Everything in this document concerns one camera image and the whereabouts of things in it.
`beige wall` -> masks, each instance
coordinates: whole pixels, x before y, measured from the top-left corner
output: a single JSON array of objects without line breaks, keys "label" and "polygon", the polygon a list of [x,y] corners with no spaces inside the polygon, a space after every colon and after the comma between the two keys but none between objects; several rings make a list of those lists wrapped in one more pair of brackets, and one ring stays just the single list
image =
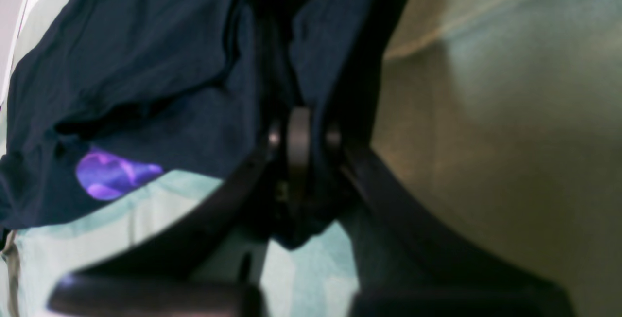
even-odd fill
[{"label": "beige wall", "polygon": [[0,0],[0,92],[22,0]]}]

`purple graphic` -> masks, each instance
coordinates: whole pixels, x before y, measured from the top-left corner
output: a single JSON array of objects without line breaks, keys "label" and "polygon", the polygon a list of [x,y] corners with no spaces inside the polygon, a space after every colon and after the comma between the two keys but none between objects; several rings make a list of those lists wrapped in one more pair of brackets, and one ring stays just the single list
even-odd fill
[{"label": "purple graphic", "polygon": [[91,148],[80,160],[76,176],[82,188],[97,200],[116,200],[164,174],[158,165],[141,164]]}]

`purple print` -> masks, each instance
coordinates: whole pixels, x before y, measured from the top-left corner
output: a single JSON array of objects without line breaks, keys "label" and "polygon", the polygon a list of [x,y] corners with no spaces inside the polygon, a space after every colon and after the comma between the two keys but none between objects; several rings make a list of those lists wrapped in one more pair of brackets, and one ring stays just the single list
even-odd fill
[{"label": "purple print", "polygon": [[82,188],[97,200],[115,200],[164,174],[158,165],[141,164],[91,148],[76,168]]}]

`dark blue fabric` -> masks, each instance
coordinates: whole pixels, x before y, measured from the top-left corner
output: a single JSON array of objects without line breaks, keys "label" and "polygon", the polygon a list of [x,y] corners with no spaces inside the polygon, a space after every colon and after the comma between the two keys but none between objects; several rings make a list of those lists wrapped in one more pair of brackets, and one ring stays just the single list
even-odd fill
[{"label": "dark blue fabric", "polygon": [[[11,77],[0,224],[58,224],[103,206],[75,177],[93,147],[226,177],[295,105],[319,117],[313,160],[328,173],[315,188],[329,199],[324,122],[359,115],[351,135],[369,137],[382,51],[405,2],[377,1],[69,1]],[[346,115],[329,108],[344,80],[360,102]]]}]

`navy blue cloth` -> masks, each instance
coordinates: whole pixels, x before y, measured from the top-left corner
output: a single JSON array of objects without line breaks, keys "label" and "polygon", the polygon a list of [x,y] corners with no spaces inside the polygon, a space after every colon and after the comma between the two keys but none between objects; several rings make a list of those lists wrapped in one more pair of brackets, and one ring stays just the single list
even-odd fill
[{"label": "navy blue cloth", "polygon": [[317,116],[313,165],[325,176],[313,192],[329,200],[325,123],[369,139],[404,2],[69,1],[11,77],[0,224],[59,224],[104,206],[75,176],[93,147],[227,177],[297,105]]}]

